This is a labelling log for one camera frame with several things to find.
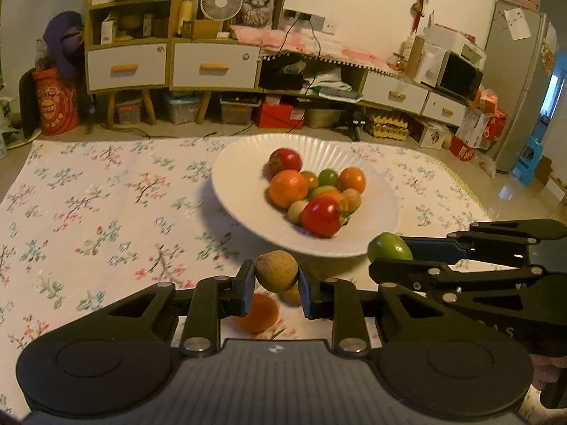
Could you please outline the green tomato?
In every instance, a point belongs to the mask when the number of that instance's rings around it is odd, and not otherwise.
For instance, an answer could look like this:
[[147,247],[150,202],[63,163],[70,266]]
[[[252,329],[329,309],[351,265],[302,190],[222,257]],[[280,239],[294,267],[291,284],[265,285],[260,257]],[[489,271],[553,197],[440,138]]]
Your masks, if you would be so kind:
[[381,233],[368,244],[367,257],[371,263],[378,259],[413,259],[412,252],[403,238],[391,232]]
[[309,192],[308,199],[314,200],[317,196],[322,195],[327,192],[335,193],[337,192],[337,188],[333,185],[322,185],[319,186]]
[[318,175],[318,182],[320,186],[333,186],[337,187],[339,174],[332,168],[322,170]]

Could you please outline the red tomato with stem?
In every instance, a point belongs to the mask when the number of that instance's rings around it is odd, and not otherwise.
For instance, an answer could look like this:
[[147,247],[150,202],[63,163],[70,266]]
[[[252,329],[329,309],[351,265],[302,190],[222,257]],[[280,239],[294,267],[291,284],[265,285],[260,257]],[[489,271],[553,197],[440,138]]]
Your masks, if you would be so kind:
[[268,172],[271,177],[284,170],[300,172],[303,168],[303,160],[300,155],[292,149],[278,148],[268,158]]

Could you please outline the tan longan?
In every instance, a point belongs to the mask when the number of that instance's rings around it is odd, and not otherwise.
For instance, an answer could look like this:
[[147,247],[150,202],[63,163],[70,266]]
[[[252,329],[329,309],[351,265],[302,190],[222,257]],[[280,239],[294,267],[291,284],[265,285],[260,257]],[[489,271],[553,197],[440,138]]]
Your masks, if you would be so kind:
[[348,188],[342,192],[342,195],[347,202],[347,212],[355,213],[362,204],[361,193],[354,188]]
[[267,291],[278,294],[290,290],[296,280],[299,266],[295,258],[284,250],[273,250],[259,256],[256,276]]
[[279,294],[281,301],[290,307],[300,307],[302,305],[298,283],[292,288]]
[[297,200],[297,202],[292,203],[286,212],[286,218],[289,222],[299,225],[301,223],[302,213],[308,204],[309,202],[307,200]]

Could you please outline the black microwave oven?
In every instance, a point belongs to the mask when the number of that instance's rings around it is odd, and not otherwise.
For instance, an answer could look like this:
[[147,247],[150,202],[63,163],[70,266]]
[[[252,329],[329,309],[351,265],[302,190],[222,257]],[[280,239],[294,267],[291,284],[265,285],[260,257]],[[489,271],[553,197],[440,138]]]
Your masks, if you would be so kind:
[[482,70],[452,51],[446,51],[437,76],[436,88],[463,99],[474,100],[482,76]]

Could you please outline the clear plastic storage bin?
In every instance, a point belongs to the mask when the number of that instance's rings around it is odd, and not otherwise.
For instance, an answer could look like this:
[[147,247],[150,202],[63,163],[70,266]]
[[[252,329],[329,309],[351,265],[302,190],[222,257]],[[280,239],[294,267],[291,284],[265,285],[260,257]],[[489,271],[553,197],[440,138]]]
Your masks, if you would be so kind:
[[170,92],[163,94],[169,120],[175,124],[191,123],[196,120],[201,104],[200,95],[174,96]]

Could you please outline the floral tablecloth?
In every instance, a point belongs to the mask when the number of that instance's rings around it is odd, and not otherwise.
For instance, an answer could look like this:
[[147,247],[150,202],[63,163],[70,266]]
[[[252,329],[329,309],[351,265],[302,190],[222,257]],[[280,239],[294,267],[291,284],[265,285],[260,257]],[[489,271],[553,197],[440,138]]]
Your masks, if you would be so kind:
[[235,144],[266,161],[296,148],[311,172],[360,168],[398,200],[400,235],[441,237],[490,219],[435,157],[370,143],[293,134],[33,144],[1,203],[1,409],[25,417],[16,382],[36,338],[148,286],[179,289],[233,275],[272,247],[232,218],[212,188],[217,157]]

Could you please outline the red storage box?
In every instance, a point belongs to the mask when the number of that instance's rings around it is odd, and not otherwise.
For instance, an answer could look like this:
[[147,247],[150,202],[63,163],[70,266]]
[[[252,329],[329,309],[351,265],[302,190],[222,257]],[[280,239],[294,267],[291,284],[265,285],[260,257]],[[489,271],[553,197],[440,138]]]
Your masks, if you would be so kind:
[[301,130],[304,126],[305,110],[291,104],[263,103],[255,112],[254,121],[260,129]]

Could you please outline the orange tomato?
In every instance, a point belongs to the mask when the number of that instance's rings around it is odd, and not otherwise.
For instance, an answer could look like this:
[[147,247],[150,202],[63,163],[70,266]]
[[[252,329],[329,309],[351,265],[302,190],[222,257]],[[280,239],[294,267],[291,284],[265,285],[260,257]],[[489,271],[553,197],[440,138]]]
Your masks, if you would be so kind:
[[341,192],[335,189],[324,190],[312,197],[312,200],[318,200],[318,199],[334,200],[338,204],[340,210],[343,213],[347,214],[349,212],[349,202],[347,198]]

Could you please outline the wooden cabinet with white drawers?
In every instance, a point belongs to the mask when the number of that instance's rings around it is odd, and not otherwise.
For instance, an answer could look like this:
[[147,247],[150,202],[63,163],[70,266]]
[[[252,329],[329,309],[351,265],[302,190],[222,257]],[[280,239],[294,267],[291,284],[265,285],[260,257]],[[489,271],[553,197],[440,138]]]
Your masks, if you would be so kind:
[[123,92],[141,98],[150,124],[154,90],[203,92],[197,122],[213,92],[254,92],[260,50],[232,38],[231,20],[217,33],[200,0],[88,0],[86,82],[89,93],[107,95],[108,125]]

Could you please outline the white desk fan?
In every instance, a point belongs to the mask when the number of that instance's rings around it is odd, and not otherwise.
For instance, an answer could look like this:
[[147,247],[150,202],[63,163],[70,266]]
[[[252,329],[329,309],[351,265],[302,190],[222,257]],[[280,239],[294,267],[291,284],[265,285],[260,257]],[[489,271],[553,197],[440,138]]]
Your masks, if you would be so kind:
[[226,21],[233,19],[241,10],[243,0],[200,0],[200,9],[209,21],[217,25],[216,32],[223,29]]

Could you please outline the small orange fruit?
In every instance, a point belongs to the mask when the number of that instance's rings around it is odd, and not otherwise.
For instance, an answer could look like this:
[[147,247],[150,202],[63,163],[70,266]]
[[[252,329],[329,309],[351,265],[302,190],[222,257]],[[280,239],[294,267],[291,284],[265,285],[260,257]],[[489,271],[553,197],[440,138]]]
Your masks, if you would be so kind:
[[362,194],[366,189],[365,174],[357,167],[347,167],[341,171],[337,187],[341,192],[353,189]]

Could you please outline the blue plastic stool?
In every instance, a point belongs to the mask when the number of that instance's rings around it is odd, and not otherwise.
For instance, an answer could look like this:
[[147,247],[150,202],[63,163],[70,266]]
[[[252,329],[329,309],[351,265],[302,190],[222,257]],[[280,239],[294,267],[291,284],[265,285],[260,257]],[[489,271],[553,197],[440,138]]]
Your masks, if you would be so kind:
[[543,146],[534,137],[530,136],[526,143],[526,147],[522,150],[516,165],[512,170],[512,175],[525,187],[529,187],[532,183],[535,170],[541,160],[543,154]]

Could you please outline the silver refrigerator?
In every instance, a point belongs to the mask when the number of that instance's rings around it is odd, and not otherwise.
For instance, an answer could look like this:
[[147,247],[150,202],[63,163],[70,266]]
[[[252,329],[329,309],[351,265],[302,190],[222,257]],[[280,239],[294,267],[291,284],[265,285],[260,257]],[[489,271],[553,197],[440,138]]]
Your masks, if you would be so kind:
[[485,45],[482,85],[506,114],[499,140],[488,151],[499,172],[509,173],[532,134],[551,81],[558,39],[543,12],[497,0]]

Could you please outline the brown round fruit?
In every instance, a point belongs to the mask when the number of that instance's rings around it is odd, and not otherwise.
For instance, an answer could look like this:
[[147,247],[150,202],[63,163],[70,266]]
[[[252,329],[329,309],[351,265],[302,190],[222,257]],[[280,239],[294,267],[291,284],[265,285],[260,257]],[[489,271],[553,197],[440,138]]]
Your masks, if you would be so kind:
[[312,191],[319,187],[319,180],[315,173],[312,173],[310,171],[302,171],[301,175],[308,183],[309,191]]

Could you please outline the orange printed barrel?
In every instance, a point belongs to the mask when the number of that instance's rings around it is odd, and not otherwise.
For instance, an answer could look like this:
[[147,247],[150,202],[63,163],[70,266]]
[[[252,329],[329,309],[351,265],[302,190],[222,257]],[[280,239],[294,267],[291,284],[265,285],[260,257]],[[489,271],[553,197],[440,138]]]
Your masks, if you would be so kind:
[[74,81],[64,80],[56,68],[32,71],[42,133],[65,134],[79,124]]

